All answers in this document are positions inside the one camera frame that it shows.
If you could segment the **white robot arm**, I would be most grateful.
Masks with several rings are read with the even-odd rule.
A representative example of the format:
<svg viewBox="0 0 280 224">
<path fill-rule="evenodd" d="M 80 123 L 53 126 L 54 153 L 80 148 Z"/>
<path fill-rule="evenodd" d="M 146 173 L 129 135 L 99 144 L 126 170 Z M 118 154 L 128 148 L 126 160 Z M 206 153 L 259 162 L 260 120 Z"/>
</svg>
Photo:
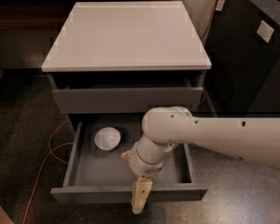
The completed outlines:
<svg viewBox="0 0 280 224">
<path fill-rule="evenodd" d="M 121 157 L 137 177 L 132 210 L 140 214 L 151 177 L 180 144 L 194 144 L 280 171 L 280 118 L 198 118 L 183 106 L 156 107 L 142 118 L 142 136 Z"/>
</svg>

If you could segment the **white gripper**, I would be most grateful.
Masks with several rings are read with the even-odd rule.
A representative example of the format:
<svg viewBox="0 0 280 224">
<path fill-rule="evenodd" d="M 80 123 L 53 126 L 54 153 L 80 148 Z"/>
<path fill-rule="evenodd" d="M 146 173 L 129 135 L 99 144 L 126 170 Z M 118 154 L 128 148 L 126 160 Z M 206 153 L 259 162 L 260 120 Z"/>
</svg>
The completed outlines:
<svg viewBox="0 0 280 224">
<path fill-rule="evenodd" d="M 132 211 L 135 215 L 142 213 L 147 197 L 152 189 L 153 182 L 150 178 L 154 176 L 163 166 L 164 161 L 157 164 L 150 164 L 143 161 L 137 152 L 138 143 L 135 143 L 130 150 L 120 154 L 120 156 L 128 161 L 132 173 L 139 178 L 133 183 L 132 189 Z"/>
</svg>

